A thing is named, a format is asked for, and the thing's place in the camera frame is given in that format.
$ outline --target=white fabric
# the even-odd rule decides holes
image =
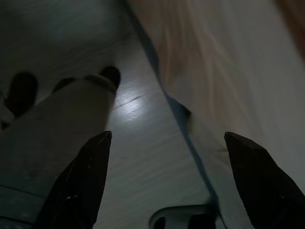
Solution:
[[[273,1],[129,0],[159,56],[229,228],[252,228],[225,148],[233,131],[265,147],[305,193],[305,69]]]

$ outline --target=black shoe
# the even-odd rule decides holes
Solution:
[[[100,72],[100,75],[106,77],[108,80],[113,82],[116,88],[119,87],[121,82],[121,73],[116,67],[112,67],[112,66],[105,67]]]
[[[15,118],[18,118],[35,104],[37,90],[38,81],[33,74],[18,73],[10,84],[9,94],[4,104]]]

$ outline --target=blue strip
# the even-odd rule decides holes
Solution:
[[[211,195],[212,198],[212,202],[219,208],[218,205],[218,196],[215,192],[215,189],[212,186],[212,183],[205,171],[205,168],[203,166],[202,160],[200,158],[200,156],[198,155],[192,141],[190,138],[190,135],[188,133],[188,129],[187,129],[187,115],[185,113],[185,107],[182,106],[180,103],[178,103],[176,100],[174,100],[173,98],[171,98],[166,91],[163,89],[162,84],[161,84],[161,80],[160,80],[160,74],[159,74],[159,60],[158,60],[158,56],[157,53],[155,51],[155,48],[153,46],[153,43],[151,41],[151,39],[148,37],[148,35],[146,34],[145,30],[143,29],[143,27],[141,26],[139,20],[137,19],[136,15],[133,13],[131,7],[128,5],[128,3],[126,3],[126,1],[123,1],[124,7],[127,10],[127,13],[130,17],[130,20],[137,32],[137,35],[140,39],[140,42],[142,44],[142,46],[144,47],[145,53],[147,55],[147,58],[155,72],[155,75],[157,76],[157,80],[162,88],[162,91],[169,103],[169,106],[172,110],[172,113],[176,119],[176,122],[182,132],[182,135],[192,153],[192,156],[195,160],[195,163],[197,165],[197,168],[199,170],[199,173],[203,179],[203,181],[206,184],[206,187]]]

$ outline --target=dark object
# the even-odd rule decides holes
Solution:
[[[153,214],[150,229],[215,229],[217,208],[211,204],[163,208]]]
[[[91,138],[56,180],[33,229],[91,229],[104,191],[111,132]]]
[[[75,78],[65,78],[60,80],[56,86],[54,87],[52,93],[59,91],[61,88],[64,88],[65,86],[68,86],[69,84],[71,84],[72,82],[74,82],[76,79]]]
[[[252,140],[226,133],[237,190],[256,229],[305,228],[305,197],[269,153]]]
[[[119,87],[121,82],[121,73],[116,67],[105,67],[103,70],[101,70],[100,75],[106,77],[108,80],[113,82],[116,88]]]
[[[18,118],[35,104],[37,90],[38,81],[33,74],[18,73],[10,84],[9,94],[4,104]]]

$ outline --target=wooden floor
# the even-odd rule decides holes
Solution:
[[[107,126],[113,140],[96,229],[148,228],[150,216],[161,208],[203,204],[209,198],[139,40],[116,1],[3,0],[0,16],[4,92],[13,75],[24,70],[39,79],[38,101],[61,78],[81,78],[109,64],[122,72]]]

